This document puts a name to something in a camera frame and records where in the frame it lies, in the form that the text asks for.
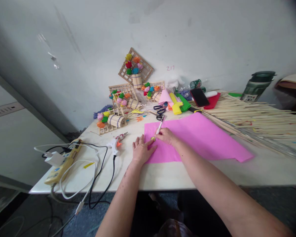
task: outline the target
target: green paper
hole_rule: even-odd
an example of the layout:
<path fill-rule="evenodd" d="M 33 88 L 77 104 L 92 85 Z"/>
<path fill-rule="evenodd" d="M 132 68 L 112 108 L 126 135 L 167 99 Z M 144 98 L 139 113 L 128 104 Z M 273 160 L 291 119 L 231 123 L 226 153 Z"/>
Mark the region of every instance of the green paper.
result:
<path fill-rule="evenodd" d="M 228 95 L 231 95 L 232 97 L 241 97 L 241 93 L 228 93 Z"/>
<path fill-rule="evenodd" d="M 179 97 L 180 100 L 183 102 L 183 105 L 180 107 L 182 112 L 187 111 L 191 107 L 190 103 L 182 95 L 176 93 L 175 96 Z"/>
<path fill-rule="evenodd" d="M 108 119 L 109 119 L 108 117 L 103 117 L 101 122 L 103 122 L 103 123 L 108 122 Z"/>

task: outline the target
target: smartphone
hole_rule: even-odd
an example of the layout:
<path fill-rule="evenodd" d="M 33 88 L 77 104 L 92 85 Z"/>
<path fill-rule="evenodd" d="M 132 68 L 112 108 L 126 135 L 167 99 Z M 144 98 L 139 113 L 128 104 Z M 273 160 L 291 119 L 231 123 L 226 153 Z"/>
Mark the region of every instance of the smartphone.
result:
<path fill-rule="evenodd" d="M 207 106 L 210 104 L 201 88 L 192 89 L 192 90 L 190 90 L 190 93 L 191 93 L 197 107 L 203 107 L 203 106 Z"/>

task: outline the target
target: yellow power strip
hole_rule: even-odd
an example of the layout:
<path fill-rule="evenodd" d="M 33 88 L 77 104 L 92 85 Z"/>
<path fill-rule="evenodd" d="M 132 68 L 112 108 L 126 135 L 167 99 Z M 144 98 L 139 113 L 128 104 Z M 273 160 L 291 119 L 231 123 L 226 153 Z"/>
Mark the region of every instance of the yellow power strip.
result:
<path fill-rule="evenodd" d="M 76 139 L 76 140 L 73 140 L 72 143 L 73 142 L 78 142 L 77 144 L 79 144 L 82 141 L 80 139 Z M 62 164 L 59 167 L 57 167 L 51 171 L 51 173 L 49 174 L 49 176 L 47 177 L 47 179 L 44 182 L 45 184 L 52 186 L 54 183 L 59 183 L 62 175 L 72 165 L 75 158 L 77 157 L 77 154 L 81 149 L 81 146 L 72 144 L 68 148 L 71 149 L 71 151 L 64 153 L 62 155 L 64 157 L 64 161 L 62 162 Z"/>

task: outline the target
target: pink tissue paper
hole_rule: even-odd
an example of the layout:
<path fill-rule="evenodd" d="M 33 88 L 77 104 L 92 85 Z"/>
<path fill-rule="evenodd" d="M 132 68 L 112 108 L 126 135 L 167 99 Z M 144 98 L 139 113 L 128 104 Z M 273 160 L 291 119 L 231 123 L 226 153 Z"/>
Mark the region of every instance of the pink tissue paper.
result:
<path fill-rule="evenodd" d="M 159 125 L 159 122 L 145 124 L 145 142 L 155 136 Z M 169 128 L 174 135 L 189 144 L 207 160 L 236 159 L 239 162 L 244 162 L 254 157 L 201 113 L 194 113 L 179 120 L 166 120 L 162 127 Z M 156 139 L 152 144 L 152 146 L 155 145 L 158 145 L 158 148 L 147 163 L 181 161 L 179 154 L 172 146 L 159 139 Z"/>
<path fill-rule="evenodd" d="M 160 99 L 159 99 L 159 102 L 158 104 L 159 105 L 162 105 L 164 102 L 168 102 L 168 105 L 170 105 L 171 107 L 173 106 L 173 102 L 171 100 L 171 97 L 169 96 L 169 93 L 167 92 L 166 89 L 164 89 L 162 92 L 161 92 L 161 96 L 160 96 Z"/>

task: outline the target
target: white glue gun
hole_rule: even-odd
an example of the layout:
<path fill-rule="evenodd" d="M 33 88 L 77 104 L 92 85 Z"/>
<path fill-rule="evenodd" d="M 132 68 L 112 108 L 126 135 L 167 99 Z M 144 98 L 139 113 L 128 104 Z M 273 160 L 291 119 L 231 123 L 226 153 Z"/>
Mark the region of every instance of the white glue gun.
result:
<path fill-rule="evenodd" d="M 117 150 L 117 145 L 119 141 L 123 140 L 127 133 L 128 132 L 118 135 L 116 138 L 113 138 L 112 141 L 106 144 L 108 148 L 112 148 L 113 155 L 118 156 L 119 151 Z"/>

